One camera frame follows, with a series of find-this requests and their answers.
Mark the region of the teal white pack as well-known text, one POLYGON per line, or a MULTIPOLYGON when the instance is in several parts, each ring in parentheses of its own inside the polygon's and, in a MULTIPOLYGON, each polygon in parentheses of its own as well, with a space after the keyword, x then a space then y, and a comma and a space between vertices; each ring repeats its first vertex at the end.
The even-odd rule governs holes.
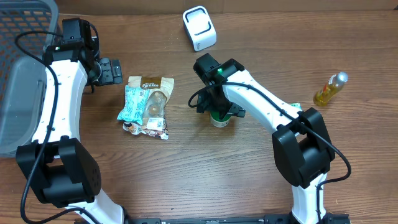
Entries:
POLYGON ((124 108, 118 114, 117 120, 143 124, 143 114, 149 98, 150 90, 125 86, 124 108))

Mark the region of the green lid jar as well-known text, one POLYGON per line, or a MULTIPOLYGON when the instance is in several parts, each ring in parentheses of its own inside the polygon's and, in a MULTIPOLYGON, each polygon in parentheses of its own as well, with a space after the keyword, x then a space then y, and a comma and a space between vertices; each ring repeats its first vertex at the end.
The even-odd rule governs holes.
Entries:
POLYGON ((212 111, 210 113, 210 121, 213 126, 217 128, 223 128, 229 124, 231 119, 230 115, 226 115, 224 118, 220 118, 220 114, 217 111, 212 111))

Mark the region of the brown mushroom packet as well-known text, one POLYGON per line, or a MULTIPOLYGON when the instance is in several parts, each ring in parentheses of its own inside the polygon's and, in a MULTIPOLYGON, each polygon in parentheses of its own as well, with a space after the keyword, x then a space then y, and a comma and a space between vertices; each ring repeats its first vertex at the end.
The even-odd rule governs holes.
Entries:
POLYGON ((150 93, 142 117, 143 124, 122 121, 123 130, 136 136, 145 134, 162 140, 168 140, 169 132, 165 119, 165 106, 171 97, 174 83, 173 78, 130 76, 127 85, 133 88, 139 87, 150 90, 150 93))

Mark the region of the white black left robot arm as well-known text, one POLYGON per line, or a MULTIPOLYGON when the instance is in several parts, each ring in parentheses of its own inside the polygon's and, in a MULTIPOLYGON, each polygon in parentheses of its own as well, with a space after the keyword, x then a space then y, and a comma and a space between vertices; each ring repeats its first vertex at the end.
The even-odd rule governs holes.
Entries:
POLYGON ((16 161, 26 177, 25 191, 38 201, 79 214, 85 223, 128 223, 125 209, 101 187, 98 163, 80 141, 81 99, 86 86, 120 84, 120 63, 100 57, 95 26, 65 19, 60 41, 45 48, 46 87, 32 142, 19 146, 16 161))

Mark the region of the green freshening pouch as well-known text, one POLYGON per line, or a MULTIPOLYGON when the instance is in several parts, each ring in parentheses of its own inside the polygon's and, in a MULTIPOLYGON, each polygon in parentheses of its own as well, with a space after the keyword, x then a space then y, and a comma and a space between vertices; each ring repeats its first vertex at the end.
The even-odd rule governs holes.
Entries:
POLYGON ((300 103, 291 103, 291 106, 293 106, 294 108, 297 108, 299 110, 302 110, 301 104, 300 103))

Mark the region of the yellow oil bottle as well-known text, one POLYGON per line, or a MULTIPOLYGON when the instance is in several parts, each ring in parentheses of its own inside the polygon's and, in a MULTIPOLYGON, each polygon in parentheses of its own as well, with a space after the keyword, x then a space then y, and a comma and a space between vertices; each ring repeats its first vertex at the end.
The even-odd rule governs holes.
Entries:
POLYGON ((313 102, 318 106, 326 106, 343 89, 347 81, 348 74, 345 72, 332 75, 324 87, 314 94, 313 102))

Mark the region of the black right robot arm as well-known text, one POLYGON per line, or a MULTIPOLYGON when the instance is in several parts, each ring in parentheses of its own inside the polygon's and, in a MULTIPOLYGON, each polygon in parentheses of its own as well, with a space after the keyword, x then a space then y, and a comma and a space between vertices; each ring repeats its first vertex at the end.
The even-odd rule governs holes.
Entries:
POLYGON ((219 63, 210 54, 193 66, 205 87, 194 93, 197 113, 211 114, 215 126, 250 113, 271 134, 275 165, 292 186, 294 205, 283 218, 290 223, 331 223, 323 206, 323 186, 335 150, 325 122, 314 108, 302 111, 260 85, 235 59, 219 63))

